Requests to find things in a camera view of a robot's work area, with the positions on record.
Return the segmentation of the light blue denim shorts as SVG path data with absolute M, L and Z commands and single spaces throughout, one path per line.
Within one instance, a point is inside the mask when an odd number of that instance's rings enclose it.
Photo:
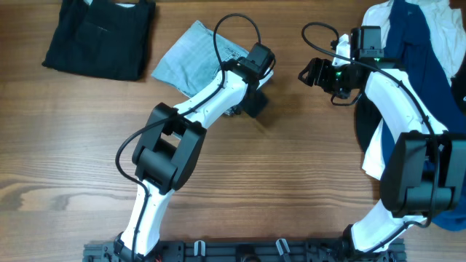
M 253 27 L 257 42 L 261 43 L 258 26 Z M 273 75 L 273 69 L 260 80 L 247 80 L 236 74 L 238 60 L 250 51 L 220 36 L 218 28 L 217 25 L 210 30 L 200 21 L 194 22 L 151 74 L 189 98 L 176 106 L 181 113 L 233 114 L 247 90 L 261 90 Z

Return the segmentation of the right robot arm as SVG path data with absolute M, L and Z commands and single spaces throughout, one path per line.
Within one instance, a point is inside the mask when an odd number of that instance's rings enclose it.
M 333 97 L 359 89 L 377 107 L 395 146 L 380 178 L 380 200 L 345 231 L 345 257 L 381 253 L 412 226 L 427 227 L 458 204 L 465 176 L 465 135 L 452 133 L 412 89 L 401 64 L 389 58 L 348 59 L 333 66 L 314 58 L 298 75 Z

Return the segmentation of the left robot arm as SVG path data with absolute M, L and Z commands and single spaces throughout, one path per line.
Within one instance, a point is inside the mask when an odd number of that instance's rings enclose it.
M 239 106 L 256 117 L 267 103 L 261 91 L 273 64 L 256 70 L 243 59 L 225 62 L 215 79 L 195 96 L 170 107 L 158 104 L 146 126 L 123 144 L 138 143 L 132 155 L 137 197 L 127 228 L 115 239 L 122 261 L 148 261 L 159 243 L 160 228 L 172 195 L 196 167 L 208 128 L 228 109 Z

